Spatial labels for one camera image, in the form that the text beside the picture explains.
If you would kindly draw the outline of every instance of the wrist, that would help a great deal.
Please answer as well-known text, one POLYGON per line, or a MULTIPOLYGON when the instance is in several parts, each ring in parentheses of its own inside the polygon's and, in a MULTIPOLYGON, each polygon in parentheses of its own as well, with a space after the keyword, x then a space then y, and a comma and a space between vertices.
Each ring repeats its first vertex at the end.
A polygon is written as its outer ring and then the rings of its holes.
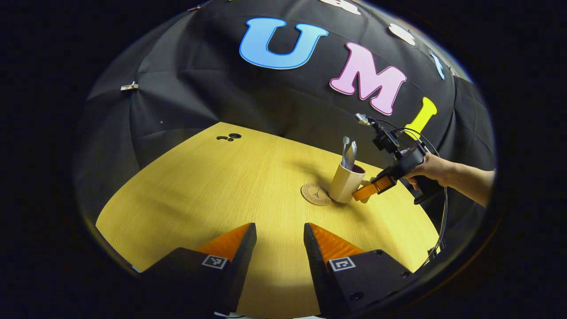
POLYGON ((459 183, 459 178, 464 173, 463 170, 464 167, 462 164, 447 161, 445 186, 456 188, 455 186, 459 183))

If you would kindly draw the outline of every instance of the coaster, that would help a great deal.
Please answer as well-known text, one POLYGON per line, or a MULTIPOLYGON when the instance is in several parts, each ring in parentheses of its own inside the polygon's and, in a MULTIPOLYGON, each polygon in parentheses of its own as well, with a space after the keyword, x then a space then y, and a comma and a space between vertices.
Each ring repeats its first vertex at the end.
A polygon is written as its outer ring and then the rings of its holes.
POLYGON ((325 206, 331 198, 327 192, 316 184, 305 184, 301 187, 301 195, 311 204, 317 206, 325 206))

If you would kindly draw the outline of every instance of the cable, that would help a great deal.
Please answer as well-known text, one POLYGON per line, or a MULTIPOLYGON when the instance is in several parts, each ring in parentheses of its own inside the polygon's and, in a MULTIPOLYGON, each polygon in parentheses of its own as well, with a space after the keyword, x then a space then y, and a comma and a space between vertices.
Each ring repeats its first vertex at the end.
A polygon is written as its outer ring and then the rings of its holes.
POLYGON ((399 130, 400 128, 398 128, 397 126, 393 125, 392 123, 388 122, 388 121, 384 121, 384 120, 380 120, 380 119, 374 119, 376 121, 380 121, 380 122, 384 122, 388 125, 390 125, 391 127, 395 128, 396 130, 399 130))
MULTIPOLYGON (((385 121, 385 120, 380 120, 380 119, 374 119, 376 121, 381 121, 384 122, 388 125, 390 125, 391 127, 394 128, 394 132, 396 131, 411 131, 411 132, 415 132, 417 133, 421 138, 423 138, 433 149, 433 151, 435 151, 435 155, 439 158, 441 158, 441 156, 439 156, 439 152, 437 152, 437 149, 435 148, 435 146, 433 146, 433 144, 425 137, 423 136, 423 134, 421 134, 420 132, 417 132, 414 129, 411 128, 398 128, 397 126, 393 125, 392 123, 385 121)), ((419 145, 420 143, 417 140, 413 140, 417 145, 419 145)), ((441 218, 441 231, 439 232, 439 239, 437 240, 437 243, 435 244, 435 246, 433 247, 433 249, 431 250, 431 253, 429 253, 429 255, 427 256, 427 258, 425 259, 425 261, 423 262, 423 264, 419 267, 423 267, 428 261, 431 260, 431 255, 433 255, 433 253, 435 253, 437 251, 437 248, 439 247, 439 245, 441 244, 441 242, 443 241, 443 236, 445 235, 445 228, 447 226, 447 210, 448 210, 448 196, 447 196, 447 187, 443 188, 443 192, 445 193, 445 204, 443 205, 443 215, 441 218)))

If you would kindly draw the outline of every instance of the cup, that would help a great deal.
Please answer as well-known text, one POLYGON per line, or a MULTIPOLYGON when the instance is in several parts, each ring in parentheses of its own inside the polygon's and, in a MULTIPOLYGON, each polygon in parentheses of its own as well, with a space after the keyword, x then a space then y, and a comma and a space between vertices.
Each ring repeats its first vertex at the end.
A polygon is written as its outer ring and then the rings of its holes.
POLYGON ((353 170, 350 171, 339 163, 333 182, 331 182, 329 197, 339 203, 346 204, 350 202, 353 198, 353 193, 358 190, 358 186, 360 186, 365 175, 366 171, 356 164, 353 166, 353 170))

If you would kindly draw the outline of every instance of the letter u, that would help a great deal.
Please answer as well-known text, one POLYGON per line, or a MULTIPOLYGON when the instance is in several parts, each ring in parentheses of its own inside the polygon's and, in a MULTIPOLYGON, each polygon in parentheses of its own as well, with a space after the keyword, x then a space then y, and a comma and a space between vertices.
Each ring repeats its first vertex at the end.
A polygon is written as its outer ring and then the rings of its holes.
POLYGON ((276 54, 268 50, 268 43, 277 28, 286 25, 285 21, 274 18, 254 18, 246 22, 248 31, 240 43, 240 55, 246 61, 270 69, 294 69, 305 64, 317 41, 329 32, 310 24, 299 23, 295 27, 301 31, 295 48, 288 54, 276 54))

